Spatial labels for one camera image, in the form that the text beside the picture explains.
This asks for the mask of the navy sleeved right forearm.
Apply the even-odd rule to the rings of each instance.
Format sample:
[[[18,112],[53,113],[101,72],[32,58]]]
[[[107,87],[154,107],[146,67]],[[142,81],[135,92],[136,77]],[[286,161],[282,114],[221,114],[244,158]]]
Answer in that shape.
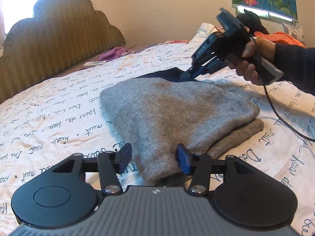
[[[284,72],[282,80],[301,91],[315,93],[315,49],[297,45],[276,44],[273,64]]]

